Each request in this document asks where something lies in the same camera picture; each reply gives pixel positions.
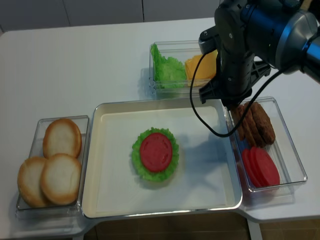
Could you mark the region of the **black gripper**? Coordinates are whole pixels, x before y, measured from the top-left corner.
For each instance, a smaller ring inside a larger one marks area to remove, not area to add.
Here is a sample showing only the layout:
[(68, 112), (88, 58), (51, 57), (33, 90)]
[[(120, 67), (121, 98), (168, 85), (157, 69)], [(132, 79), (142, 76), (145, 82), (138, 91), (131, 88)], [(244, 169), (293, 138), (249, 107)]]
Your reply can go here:
[(199, 89), (200, 101), (221, 100), (225, 107), (236, 107), (252, 94), (252, 87), (271, 73), (271, 66), (254, 60), (251, 52), (231, 54), (224, 47), (218, 50), (216, 75)]

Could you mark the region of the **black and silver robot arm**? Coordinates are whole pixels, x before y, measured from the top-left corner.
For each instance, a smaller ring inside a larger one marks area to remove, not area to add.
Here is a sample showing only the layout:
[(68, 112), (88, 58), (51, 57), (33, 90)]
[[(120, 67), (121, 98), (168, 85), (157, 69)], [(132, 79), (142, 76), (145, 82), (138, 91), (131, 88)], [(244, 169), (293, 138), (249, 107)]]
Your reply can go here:
[(320, 26), (299, 0), (225, 0), (215, 25), (198, 39), (203, 54), (217, 51), (216, 75), (199, 89), (202, 103), (238, 105), (275, 68), (320, 79)]

